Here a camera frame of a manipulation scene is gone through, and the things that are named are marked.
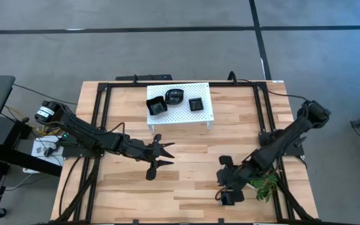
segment leaves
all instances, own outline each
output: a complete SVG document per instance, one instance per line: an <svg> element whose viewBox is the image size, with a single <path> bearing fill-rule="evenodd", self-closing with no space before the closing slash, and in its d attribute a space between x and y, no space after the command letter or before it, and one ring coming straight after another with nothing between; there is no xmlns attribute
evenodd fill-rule
<svg viewBox="0 0 360 225"><path fill-rule="evenodd" d="M256 188L256 199L266 202L269 201L270 195L277 190L277 177L274 174L265 174L262 178L252 179L249 183Z"/></svg>

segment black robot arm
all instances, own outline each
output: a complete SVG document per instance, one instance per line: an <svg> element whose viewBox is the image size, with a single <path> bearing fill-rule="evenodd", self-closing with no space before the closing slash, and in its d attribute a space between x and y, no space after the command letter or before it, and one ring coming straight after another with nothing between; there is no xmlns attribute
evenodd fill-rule
<svg viewBox="0 0 360 225"><path fill-rule="evenodd" d="M287 147L295 144L301 134L312 128L323 127L328 122L329 115L330 112L316 101L305 101L297 113L297 119L286 129L277 130L272 133L269 137L269 142L261 146L260 149L253 151L242 161L241 165L235 166L231 156L221 156L219 162L225 165L225 167L220 169L216 176L219 185L225 187L225 191L221 193L223 204L226 204L226 201L243 201L244 196L241 189L250 180L259 179L267 172L272 171L274 169L273 162L284 155ZM292 194L285 188L280 179L277 180L278 187L290 199L297 213L302 212L301 215L303 215L303 209L296 202Z"/></svg>
<svg viewBox="0 0 360 225"><path fill-rule="evenodd" d="M146 179L153 180L156 176L156 169L159 166L172 164L173 162L156 160L159 156L174 158L164 150L164 147L174 143L160 144L161 135L157 134L151 144L145 145L143 141L131 139L124 133L103 131L76 117L67 105L56 101L44 101L35 115L37 122L50 128L61 128L72 136L75 142L70 142L64 135L59 141L60 146L71 146L88 151L100 153L107 151L112 154L122 155L136 161L146 161L151 164L147 171Z"/></svg>

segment wooden tabletop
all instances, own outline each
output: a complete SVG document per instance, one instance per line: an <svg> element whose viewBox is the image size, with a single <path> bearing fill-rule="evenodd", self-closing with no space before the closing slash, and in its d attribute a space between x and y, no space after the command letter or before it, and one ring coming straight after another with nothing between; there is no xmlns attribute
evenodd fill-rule
<svg viewBox="0 0 360 225"><path fill-rule="evenodd" d="M91 122L98 82L83 82L77 117ZM269 90L286 93L284 83L267 82ZM150 143L153 134L146 124L146 87L115 87L112 89L106 129L126 123L126 134ZM262 109L266 116L263 95ZM105 154L101 159L96 197L92 212L93 223L227 223L276 222L272 199L265 203L255 199L256 193L244 188L245 201L235 206L221 206L214 195L220 188L216 171L221 169L220 155L233 156L238 164L259 147L259 122L253 89L250 87L211 87L214 125L208 131L206 123L156 126L162 143L174 142L166 150L175 156L174 164L157 170L156 179L145 180L149 163ZM287 97L270 94L276 128L293 122ZM98 123L101 121L101 100ZM59 198L63 184L75 159L64 162L51 219L58 217ZM316 207L304 164L295 157L283 157L289 189L301 206L313 217ZM64 193L65 209L78 191L83 159L74 168ZM280 192L282 215L287 217L283 194ZM85 217L88 193L84 196L81 216Z"/></svg>

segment white shelf leg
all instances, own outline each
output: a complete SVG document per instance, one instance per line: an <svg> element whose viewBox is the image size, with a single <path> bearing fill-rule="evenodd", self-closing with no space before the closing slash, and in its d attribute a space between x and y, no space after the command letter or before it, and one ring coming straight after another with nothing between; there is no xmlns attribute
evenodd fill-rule
<svg viewBox="0 0 360 225"><path fill-rule="evenodd" d="M208 122L206 122L206 127L207 127L208 130L212 129L212 127L213 127L213 121L208 121Z"/></svg>
<svg viewBox="0 0 360 225"><path fill-rule="evenodd" d="M151 133L155 133L155 125L148 125L149 130L151 131Z"/></svg>

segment gray carpet floor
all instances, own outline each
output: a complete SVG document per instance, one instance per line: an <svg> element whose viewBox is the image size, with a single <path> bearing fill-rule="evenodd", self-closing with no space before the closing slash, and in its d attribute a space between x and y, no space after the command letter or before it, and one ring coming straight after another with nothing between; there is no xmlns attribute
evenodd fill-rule
<svg viewBox="0 0 360 225"><path fill-rule="evenodd" d="M261 26L360 25L355 0L256 0L256 7ZM0 0L0 29L156 26L253 26L253 19L247 0ZM262 36L272 78L332 111L304 143L320 218L360 224L360 138L349 125L360 117L360 30ZM231 70L239 79L264 79L254 31L0 34L0 75L66 101L78 100L83 81L133 74L226 79ZM43 99L15 87L7 105L32 118ZM301 101L290 102L296 113ZM11 174L17 183L24 177L19 168ZM9 214L0 224L48 221L57 186L49 177L7 192L1 206Z"/></svg>

